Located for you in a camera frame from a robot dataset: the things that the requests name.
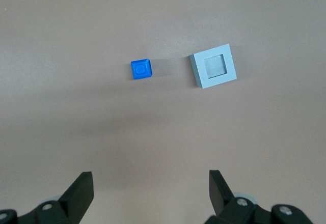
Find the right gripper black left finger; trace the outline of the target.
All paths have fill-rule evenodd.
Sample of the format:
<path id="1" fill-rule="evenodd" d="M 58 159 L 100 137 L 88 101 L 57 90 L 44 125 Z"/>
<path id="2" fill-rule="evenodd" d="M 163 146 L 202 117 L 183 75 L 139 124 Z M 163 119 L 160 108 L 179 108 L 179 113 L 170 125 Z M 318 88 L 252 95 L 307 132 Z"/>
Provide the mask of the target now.
<path id="1" fill-rule="evenodd" d="M 93 198 L 93 175 L 83 172 L 58 200 L 46 201 L 22 216 L 14 209 L 1 210 L 1 223 L 80 223 Z"/>

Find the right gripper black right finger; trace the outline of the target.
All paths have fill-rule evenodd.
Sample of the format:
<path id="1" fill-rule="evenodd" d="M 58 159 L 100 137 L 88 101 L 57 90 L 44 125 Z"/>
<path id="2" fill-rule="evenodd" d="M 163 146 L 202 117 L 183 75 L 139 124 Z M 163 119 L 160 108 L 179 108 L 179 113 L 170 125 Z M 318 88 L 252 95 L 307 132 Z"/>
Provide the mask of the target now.
<path id="1" fill-rule="evenodd" d="M 206 223 L 312 223 L 295 206 L 277 204 L 267 211 L 246 197 L 236 197 L 219 170 L 209 171 L 209 197 L 215 215 Z"/>

